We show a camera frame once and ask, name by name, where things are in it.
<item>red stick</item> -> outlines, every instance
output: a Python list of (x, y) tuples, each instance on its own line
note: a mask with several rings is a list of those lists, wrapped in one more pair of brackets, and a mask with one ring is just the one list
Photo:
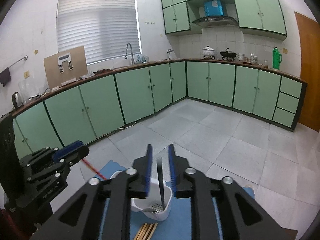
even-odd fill
[(107, 178), (105, 176), (103, 176), (98, 170), (96, 170), (85, 158), (82, 159), (82, 161), (84, 162), (84, 164), (90, 169), (92, 170), (95, 174), (97, 174), (99, 177), (101, 177), (104, 180), (107, 180)]

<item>green thermos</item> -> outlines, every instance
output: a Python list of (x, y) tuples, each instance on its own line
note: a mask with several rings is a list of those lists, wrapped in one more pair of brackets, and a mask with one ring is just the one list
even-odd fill
[(275, 69), (279, 69), (280, 62), (282, 62), (282, 54), (280, 54), (277, 47), (275, 47), (272, 51), (272, 67)]

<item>countertop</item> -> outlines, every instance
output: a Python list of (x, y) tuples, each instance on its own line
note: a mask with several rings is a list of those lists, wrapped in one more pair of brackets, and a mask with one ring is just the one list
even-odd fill
[(33, 101), (30, 101), (27, 104), (24, 104), (21, 108), (19, 108), (18, 110), (13, 110), (12, 111), (12, 116), (16, 117), (17, 115), (21, 114), (22, 112), (26, 111), (27, 109), (31, 108), (32, 106), (56, 95), (59, 94), (63, 91), (66, 91), (68, 89), (71, 89), (73, 87), (79, 86), (81, 84), (93, 81), (95, 79), (99, 79), (102, 77), (106, 77), (109, 75), (113, 75), (116, 73), (120, 73), (120, 72), (124, 72), (124, 71), (128, 71), (128, 70), (133, 70), (133, 69), (139, 69), (139, 68), (145, 68), (145, 67), (150, 67), (150, 66), (154, 66), (154, 65), (159, 65), (159, 64), (165, 64), (165, 63), (170, 63), (170, 62), (180, 62), (180, 61), (196, 61), (196, 62), (216, 62), (216, 63), (224, 63), (224, 64), (235, 64), (235, 65), (239, 65), (239, 66), (245, 66), (245, 67), (249, 67), (249, 68), (255, 68), (255, 69), (261, 69), (264, 71), (268, 71), (268, 72), (272, 72), (272, 73), (276, 73), (276, 74), (280, 74), (282, 76), (291, 78), (293, 80), (296, 80), (298, 82), (302, 82), (302, 83), (307, 83), (304, 80), (300, 79), (299, 77), (290, 75), (288, 73), (273, 69), (273, 68), (263, 68), (261, 66), (257, 66), (257, 65), (248, 65), (248, 64), (243, 64), (242, 62), (237, 62), (237, 61), (226, 61), (226, 60), (215, 60), (215, 59), (199, 59), (199, 58), (178, 58), (178, 59), (171, 59), (171, 60), (160, 60), (160, 61), (152, 61), (152, 62), (148, 62), (148, 63), (143, 63), (143, 64), (135, 64), (133, 66), (124, 66), (124, 67), (120, 67), (120, 68), (116, 68), (116, 69), (107, 69), (104, 70), (102, 73), (100, 74), (96, 74), (95, 76), (83, 79), (83, 80), (78, 80), (75, 82), (72, 82), (68, 85), (65, 85), (63, 87), (60, 87), (59, 89), (56, 89), (54, 91), (48, 92), (46, 94), (44, 94), (43, 96), (34, 99)]

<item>window blind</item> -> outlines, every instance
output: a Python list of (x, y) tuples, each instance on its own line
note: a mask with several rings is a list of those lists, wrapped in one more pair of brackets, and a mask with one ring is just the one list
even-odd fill
[(87, 63), (140, 53), (134, 0), (58, 0), (59, 51), (84, 46)]

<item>blue mat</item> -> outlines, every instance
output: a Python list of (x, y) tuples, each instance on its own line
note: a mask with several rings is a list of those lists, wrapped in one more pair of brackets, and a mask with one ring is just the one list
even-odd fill
[[(100, 173), (106, 178), (110, 178), (111, 175), (116, 171), (124, 171), (126, 168), (120, 166), (113, 160), (109, 161), (101, 170)], [(254, 193), (250, 192), (248, 188), (248, 193), (254, 198)], [(215, 198), (212, 199), (213, 204), (216, 207)], [(106, 214), (108, 209), (108, 201), (106, 201), (106, 206), (104, 213)], [(222, 231), (220, 226), (219, 215), (216, 213), (219, 235), (222, 239)], [(152, 236), (152, 240), (190, 240), (191, 239), (191, 201), (189, 198), (177, 199), (172, 198), (171, 211), (168, 218), (165, 221), (156, 221), (146, 217), (142, 212), (131, 212), (130, 221), (130, 239), (133, 239), (140, 229), (141, 225), (144, 223), (158, 223), (158, 226)]]

